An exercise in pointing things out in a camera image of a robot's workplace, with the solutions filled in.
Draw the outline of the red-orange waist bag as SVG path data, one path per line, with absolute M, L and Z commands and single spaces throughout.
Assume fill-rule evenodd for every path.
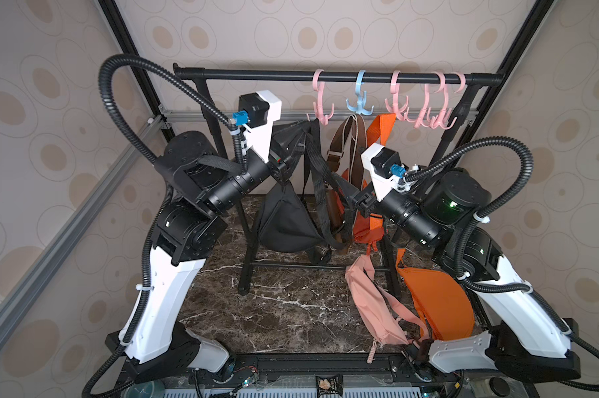
M 331 141 L 328 152 L 328 163 L 334 166 L 334 171 L 337 172 L 340 160 L 343 157 L 344 147 L 347 142 L 350 142 L 349 165 L 341 174 L 341 177 L 357 189 L 363 190 L 368 186 L 368 183 L 364 179 L 364 167 L 361 155 L 370 144 L 375 144 L 376 142 L 386 144 L 396 120 L 397 117 L 395 114 L 379 114 L 370 126 L 366 128 L 364 118 L 360 114 L 351 114 L 338 127 Z M 378 214 L 363 217 L 358 212 L 355 217 L 352 234 L 356 243 L 367 246 L 368 254 L 371 251 L 377 251 L 377 243 L 384 236 L 382 217 Z

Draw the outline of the black bag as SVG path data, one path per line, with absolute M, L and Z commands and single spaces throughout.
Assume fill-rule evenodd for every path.
M 309 177 L 314 185 L 315 208 L 319 221 L 319 231 L 327 245 L 331 243 L 332 234 L 327 208 L 327 187 L 325 184 L 324 167 L 326 166 L 320 149 L 320 123 L 317 119 L 309 121 L 309 130 L 305 134 L 304 177 L 302 197 Z
M 299 163 L 304 161 L 305 145 L 299 146 Z M 324 177 L 327 189 L 332 188 L 338 196 L 343 195 L 341 190 L 342 179 L 335 176 L 327 165 L 324 167 Z M 344 226 L 341 228 L 344 242 L 334 239 L 331 243 L 324 242 L 319 231 L 318 216 L 311 217 L 308 208 L 295 192 L 291 180 L 276 185 L 266 195 L 261 209 L 256 217 L 256 238 L 259 244 L 268 250 L 281 253 L 304 252 L 309 256 L 313 265 L 325 265 L 331 257 L 331 250 L 344 250 L 352 240 L 353 210 L 349 207 L 349 200 L 344 201 Z

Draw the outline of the brown leather bag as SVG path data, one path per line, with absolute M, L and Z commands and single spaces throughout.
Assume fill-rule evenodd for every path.
M 362 189 L 364 185 L 364 166 L 361 154 L 366 148 L 367 136 L 364 119 L 360 114 L 351 114 L 335 132 L 327 151 L 326 162 L 332 172 L 338 172 L 342 160 L 347 160 L 348 165 L 341 173 L 341 177 L 357 189 Z M 340 209 L 339 196 L 334 189 L 328 188 L 326 199 L 334 239 L 338 242 L 344 242 L 344 237 L 340 232 L 345 223 L 344 211 Z

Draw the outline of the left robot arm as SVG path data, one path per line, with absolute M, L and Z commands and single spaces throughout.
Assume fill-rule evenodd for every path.
M 218 155 L 198 131 L 176 136 L 162 155 L 154 154 L 122 116 L 113 93 L 114 74 L 129 66 L 148 71 L 197 102 L 224 124 L 235 144 L 235 159 Z M 111 56 L 100 67 L 100 97 L 116 127 L 165 181 L 165 198 L 150 226 L 141 254 L 141 283 L 132 315 L 124 328 L 109 336 L 111 356 L 85 385 L 94 387 L 120 358 L 130 363 L 131 380 L 140 384 L 186 371 L 231 375 L 234 362 L 221 343 L 188 331 L 178 313 L 195 277 L 227 228 L 224 213 L 268 177 L 281 172 L 283 153 L 272 151 L 281 100 L 271 91 L 240 99 L 236 114 L 227 115 L 175 74 L 140 56 Z

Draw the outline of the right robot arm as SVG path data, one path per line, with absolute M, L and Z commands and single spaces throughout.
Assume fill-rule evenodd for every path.
M 475 149 L 504 147 L 519 159 L 518 177 L 492 197 L 454 162 Z M 575 347 L 599 360 L 574 320 L 562 318 L 533 285 L 523 280 L 499 245 L 483 229 L 490 215 L 520 193 L 533 172 L 533 154 L 510 137 L 494 136 L 462 145 L 425 168 L 406 168 L 397 152 L 373 144 L 361 156 L 372 182 L 352 198 L 364 215 L 377 214 L 435 252 L 433 260 L 465 292 L 475 293 L 499 317 L 497 326 L 474 338 L 427 340 L 424 368 L 495 370 L 526 383 L 558 382 L 599 392 L 581 381 Z

